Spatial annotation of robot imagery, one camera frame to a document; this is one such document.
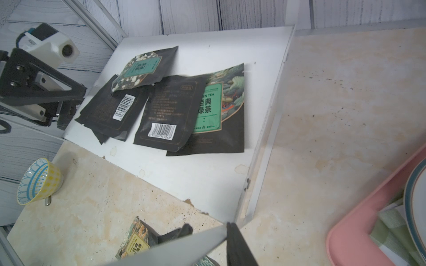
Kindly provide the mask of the oolong tea bag yellow label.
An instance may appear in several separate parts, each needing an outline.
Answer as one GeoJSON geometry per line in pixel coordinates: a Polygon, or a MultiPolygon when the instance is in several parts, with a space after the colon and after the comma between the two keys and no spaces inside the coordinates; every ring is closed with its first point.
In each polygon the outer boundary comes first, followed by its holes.
{"type": "Polygon", "coordinates": [[[171,232],[159,235],[148,224],[136,216],[128,230],[127,237],[123,240],[115,257],[117,260],[120,260],[127,256],[133,256],[168,241],[191,235],[192,233],[192,226],[186,223],[171,232]]]}

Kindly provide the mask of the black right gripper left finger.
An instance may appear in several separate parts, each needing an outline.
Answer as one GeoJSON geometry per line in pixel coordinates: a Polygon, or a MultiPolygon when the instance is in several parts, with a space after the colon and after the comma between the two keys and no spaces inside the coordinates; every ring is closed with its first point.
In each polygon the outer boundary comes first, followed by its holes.
{"type": "Polygon", "coordinates": [[[15,48],[1,51],[1,102],[9,106],[75,101],[87,88],[48,64],[15,48]]]}

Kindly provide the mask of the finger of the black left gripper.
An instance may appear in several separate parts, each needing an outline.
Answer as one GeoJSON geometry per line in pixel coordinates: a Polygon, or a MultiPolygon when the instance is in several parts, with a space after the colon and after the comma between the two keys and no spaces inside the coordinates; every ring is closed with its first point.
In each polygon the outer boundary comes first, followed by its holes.
{"type": "Polygon", "coordinates": [[[59,128],[60,130],[65,130],[69,123],[72,121],[79,106],[80,102],[78,101],[60,102],[57,128],[59,128]]]}

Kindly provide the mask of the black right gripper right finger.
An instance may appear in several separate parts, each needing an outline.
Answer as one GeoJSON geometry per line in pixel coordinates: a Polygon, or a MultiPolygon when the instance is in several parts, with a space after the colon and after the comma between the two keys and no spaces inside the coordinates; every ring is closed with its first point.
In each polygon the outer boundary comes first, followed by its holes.
{"type": "Polygon", "coordinates": [[[226,260],[228,266],[258,266],[237,224],[227,223],[226,260]]]}

